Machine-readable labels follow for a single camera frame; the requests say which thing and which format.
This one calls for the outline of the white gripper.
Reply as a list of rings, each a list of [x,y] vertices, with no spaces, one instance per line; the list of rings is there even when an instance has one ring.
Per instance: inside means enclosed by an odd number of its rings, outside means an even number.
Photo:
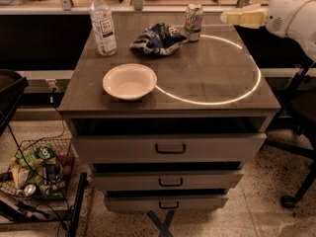
[[[297,41],[303,50],[316,50],[316,0],[272,0],[268,11],[248,5],[224,11],[220,20],[249,29],[266,24],[270,33]]]

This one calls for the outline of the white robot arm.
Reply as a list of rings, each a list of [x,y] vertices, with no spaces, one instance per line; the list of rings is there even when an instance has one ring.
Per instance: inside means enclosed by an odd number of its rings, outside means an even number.
[[[316,60],[316,0],[272,0],[267,8],[248,5],[224,11],[220,20],[249,29],[265,26],[275,36],[295,40]]]

